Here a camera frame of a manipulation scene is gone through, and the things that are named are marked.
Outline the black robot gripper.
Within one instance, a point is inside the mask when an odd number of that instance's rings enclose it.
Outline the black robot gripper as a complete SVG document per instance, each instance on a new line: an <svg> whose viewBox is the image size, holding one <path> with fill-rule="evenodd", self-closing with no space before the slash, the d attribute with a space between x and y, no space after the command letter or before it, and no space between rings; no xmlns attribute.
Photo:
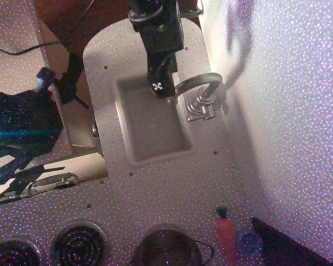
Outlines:
<svg viewBox="0 0 333 266"><path fill-rule="evenodd" d="M176 94L173 74L178 71L175 52L184 48L177 1L130 1L128 19L139 33L147 55L147 78L158 98Z"/></svg>

